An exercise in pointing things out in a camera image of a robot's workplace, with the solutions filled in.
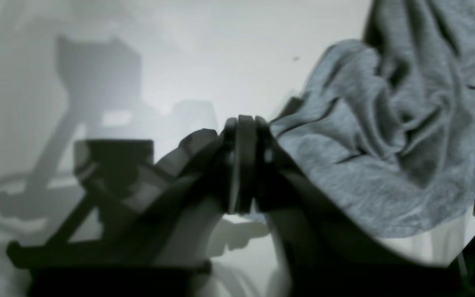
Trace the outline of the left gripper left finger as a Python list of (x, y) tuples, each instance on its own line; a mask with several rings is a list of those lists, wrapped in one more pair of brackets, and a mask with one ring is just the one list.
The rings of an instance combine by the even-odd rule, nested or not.
[(149, 140), (76, 142), (83, 199), (45, 244), (6, 248), (32, 276), (27, 295), (188, 297), (191, 279), (211, 270), (210, 233), (232, 205), (237, 122), (183, 139), (190, 160), (175, 174), (153, 163)]

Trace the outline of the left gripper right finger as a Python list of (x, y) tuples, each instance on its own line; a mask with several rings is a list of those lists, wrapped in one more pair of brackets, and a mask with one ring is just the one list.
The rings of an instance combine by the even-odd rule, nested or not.
[(415, 263), (358, 227), (256, 117), (258, 207), (281, 241), (292, 297), (465, 297), (456, 266)]

